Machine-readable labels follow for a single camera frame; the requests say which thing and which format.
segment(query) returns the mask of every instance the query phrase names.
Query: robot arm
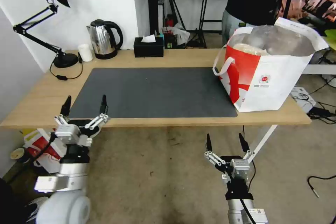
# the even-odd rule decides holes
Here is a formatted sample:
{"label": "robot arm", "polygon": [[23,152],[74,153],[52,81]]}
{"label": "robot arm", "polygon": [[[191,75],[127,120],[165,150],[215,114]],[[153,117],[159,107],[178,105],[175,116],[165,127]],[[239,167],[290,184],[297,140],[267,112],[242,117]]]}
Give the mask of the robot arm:
{"label": "robot arm", "polygon": [[[247,153],[249,147],[240,135],[242,148]],[[267,224],[264,209],[254,208],[253,196],[248,191],[248,171],[250,165],[247,159],[240,156],[217,156],[212,151],[210,135],[207,135],[204,157],[222,172],[222,180],[227,185],[225,198],[229,204],[228,218],[230,224]]]}
{"label": "robot arm", "polygon": [[71,96],[62,106],[60,115],[55,116],[58,128],[52,133],[52,137],[57,137],[67,147],[59,161],[60,171],[55,176],[38,177],[35,184],[35,190],[39,192],[55,192],[39,209],[37,224],[85,224],[89,218],[90,200],[85,191],[91,136],[97,134],[110,117],[105,95],[100,114],[93,120],[70,121],[70,105]]}

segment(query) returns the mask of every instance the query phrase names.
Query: kettle base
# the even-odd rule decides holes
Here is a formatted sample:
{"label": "kettle base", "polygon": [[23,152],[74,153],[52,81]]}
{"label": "kettle base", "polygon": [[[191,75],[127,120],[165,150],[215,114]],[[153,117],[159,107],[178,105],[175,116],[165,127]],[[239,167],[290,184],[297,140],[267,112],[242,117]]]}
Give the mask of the kettle base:
{"label": "kettle base", "polygon": [[65,54],[61,58],[56,57],[54,59],[54,65],[57,68],[67,68],[75,65],[78,62],[76,54]]}
{"label": "kettle base", "polygon": [[117,55],[117,53],[118,53],[118,51],[114,50],[113,52],[110,52],[109,54],[97,54],[97,53],[95,53],[95,55],[96,55],[97,59],[107,60],[107,59],[111,59],[111,58],[115,57]]}

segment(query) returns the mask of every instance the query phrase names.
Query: tissue box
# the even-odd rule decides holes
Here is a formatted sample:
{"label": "tissue box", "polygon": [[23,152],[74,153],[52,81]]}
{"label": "tissue box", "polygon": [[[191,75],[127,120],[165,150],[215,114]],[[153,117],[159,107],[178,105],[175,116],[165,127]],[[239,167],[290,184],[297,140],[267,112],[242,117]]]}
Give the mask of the tissue box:
{"label": "tissue box", "polygon": [[141,37],[134,40],[134,56],[139,57],[163,57],[163,38],[156,37],[153,43],[141,42]]}

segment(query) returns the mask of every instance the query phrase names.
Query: kettle handle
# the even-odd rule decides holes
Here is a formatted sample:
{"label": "kettle handle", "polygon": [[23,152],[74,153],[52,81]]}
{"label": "kettle handle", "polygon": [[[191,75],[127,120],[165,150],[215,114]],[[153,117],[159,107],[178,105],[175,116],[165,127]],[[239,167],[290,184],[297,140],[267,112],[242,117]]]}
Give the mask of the kettle handle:
{"label": "kettle handle", "polygon": [[106,26],[107,26],[108,28],[110,28],[110,29],[114,28],[114,29],[117,30],[117,33],[118,33],[118,35],[119,35],[119,37],[120,37],[120,42],[119,42],[119,44],[116,44],[116,40],[114,39],[114,35],[113,35],[112,31],[111,31],[110,29],[107,29],[108,33],[110,33],[110,32],[112,33],[112,34],[110,34],[110,37],[111,37],[111,44],[112,44],[113,46],[115,45],[115,48],[116,48],[117,50],[119,50],[120,47],[122,46],[123,42],[124,42],[123,33],[121,32],[120,27],[119,27],[116,23],[111,22],[111,21],[105,21],[105,22],[104,22],[104,25],[106,25]]}

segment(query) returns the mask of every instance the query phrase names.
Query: electric kettle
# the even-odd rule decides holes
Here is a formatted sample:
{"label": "electric kettle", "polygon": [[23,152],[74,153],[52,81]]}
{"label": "electric kettle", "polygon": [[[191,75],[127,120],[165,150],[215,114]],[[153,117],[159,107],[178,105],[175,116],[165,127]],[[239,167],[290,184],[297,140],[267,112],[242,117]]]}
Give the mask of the electric kettle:
{"label": "electric kettle", "polygon": [[[123,34],[120,27],[111,21],[97,19],[86,27],[89,31],[92,47],[96,58],[107,60],[117,55],[123,44]],[[116,44],[114,34],[111,29],[116,29],[120,37],[120,42]]]}

